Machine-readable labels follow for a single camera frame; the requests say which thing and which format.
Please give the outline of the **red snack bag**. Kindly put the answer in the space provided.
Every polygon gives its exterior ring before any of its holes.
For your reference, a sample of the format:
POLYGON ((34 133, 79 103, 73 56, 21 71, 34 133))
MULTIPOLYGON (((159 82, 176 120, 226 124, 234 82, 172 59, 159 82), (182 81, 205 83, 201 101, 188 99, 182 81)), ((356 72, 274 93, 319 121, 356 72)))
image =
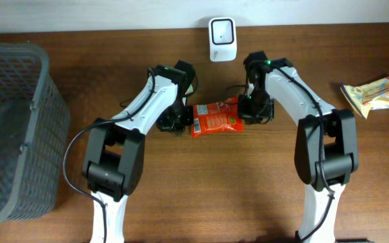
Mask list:
POLYGON ((206 105, 193 106, 192 137, 218 132, 239 132, 244 130, 238 117, 237 97, 206 105))

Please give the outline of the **yellow chips bag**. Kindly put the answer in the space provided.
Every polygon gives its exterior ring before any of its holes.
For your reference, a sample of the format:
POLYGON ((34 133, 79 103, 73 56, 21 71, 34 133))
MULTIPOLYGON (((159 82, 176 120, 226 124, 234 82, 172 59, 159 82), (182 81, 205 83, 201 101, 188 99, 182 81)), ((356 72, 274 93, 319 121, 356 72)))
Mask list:
POLYGON ((341 83, 340 90, 351 108, 365 119, 371 110, 389 109, 389 76, 360 86, 341 83))

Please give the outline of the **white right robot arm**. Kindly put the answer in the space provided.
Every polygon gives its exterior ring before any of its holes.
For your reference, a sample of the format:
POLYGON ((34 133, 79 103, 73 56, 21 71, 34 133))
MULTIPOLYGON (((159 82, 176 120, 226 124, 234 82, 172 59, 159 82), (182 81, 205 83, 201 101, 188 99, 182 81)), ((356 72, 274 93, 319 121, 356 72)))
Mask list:
POLYGON ((296 124, 294 166, 305 184, 303 220, 297 242, 335 242, 338 203, 351 174, 359 167, 356 122, 349 109, 325 102, 303 82, 287 58, 248 54, 238 117, 246 124, 266 124, 279 103, 296 124))

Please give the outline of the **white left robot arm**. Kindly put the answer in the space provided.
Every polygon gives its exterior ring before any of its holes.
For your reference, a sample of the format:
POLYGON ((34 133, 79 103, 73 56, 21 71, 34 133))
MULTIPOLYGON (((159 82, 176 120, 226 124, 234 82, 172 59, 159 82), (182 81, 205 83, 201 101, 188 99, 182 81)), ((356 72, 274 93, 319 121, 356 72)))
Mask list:
POLYGON ((128 197, 143 171, 148 131, 180 134, 193 123, 186 104, 198 85, 192 64, 158 65, 134 100, 109 120, 98 118, 89 132, 82 174, 94 200, 91 242, 123 242, 128 197))

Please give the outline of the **white barcode scanner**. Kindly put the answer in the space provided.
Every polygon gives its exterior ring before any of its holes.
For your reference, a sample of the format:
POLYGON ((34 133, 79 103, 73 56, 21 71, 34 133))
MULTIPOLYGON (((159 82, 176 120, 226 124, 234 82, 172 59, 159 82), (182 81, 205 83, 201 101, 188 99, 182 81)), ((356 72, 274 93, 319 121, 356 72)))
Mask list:
POLYGON ((232 61, 237 54, 236 25, 231 17, 211 18, 208 23, 209 57, 212 62, 232 61))

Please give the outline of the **grey plastic basket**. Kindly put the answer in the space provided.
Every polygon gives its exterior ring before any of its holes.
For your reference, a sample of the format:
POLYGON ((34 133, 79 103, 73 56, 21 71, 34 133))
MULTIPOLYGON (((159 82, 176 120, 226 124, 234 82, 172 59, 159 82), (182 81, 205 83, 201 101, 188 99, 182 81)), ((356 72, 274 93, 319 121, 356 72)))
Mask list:
POLYGON ((0 224, 55 206, 70 110, 49 69, 41 47, 0 43, 0 224))

